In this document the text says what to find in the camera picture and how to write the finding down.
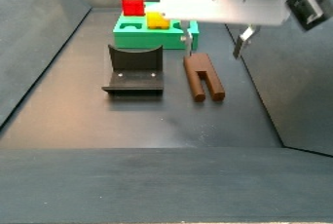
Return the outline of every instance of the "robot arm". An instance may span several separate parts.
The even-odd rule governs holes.
[[[291,12],[304,30],[311,30],[333,16],[332,0],[161,0],[160,7],[168,19],[251,25],[239,38],[236,56],[241,55],[260,26],[283,24]]]

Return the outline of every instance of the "green block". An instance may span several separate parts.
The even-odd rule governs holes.
[[[192,20],[189,31],[193,34],[193,50],[199,48],[200,28],[199,23]],[[120,16],[114,28],[116,46],[125,49],[153,49],[164,45],[165,49],[185,49],[181,42],[184,35],[180,20],[171,21],[171,29],[149,29],[146,17]]]

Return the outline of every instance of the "white robot part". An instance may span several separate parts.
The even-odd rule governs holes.
[[[168,19],[280,25],[291,16],[287,0],[161,0]]]

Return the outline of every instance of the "toy blocks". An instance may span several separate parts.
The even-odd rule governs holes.
[[[148,26],[150,29],[169,29],[171,20],[165,19],[160,12],[148,12]]]
[[[156,49],[164,45],[164,49],[184,50],[185,44],[181,41],[184,31],[180,20],[169,21],[169,29],[150,28],[148,16],[156,12],[153,8],[158,3],[146,2],[146,16],[136,17],[121,14],[117,26],[114,28],[116,47],[121,49]],[[189,31],[193,35],[193,50],[199,48],[200,28],[199,22],[191,21]]]
[[[145,0],[121,0],[122,13],[128,17],[145,16]]]

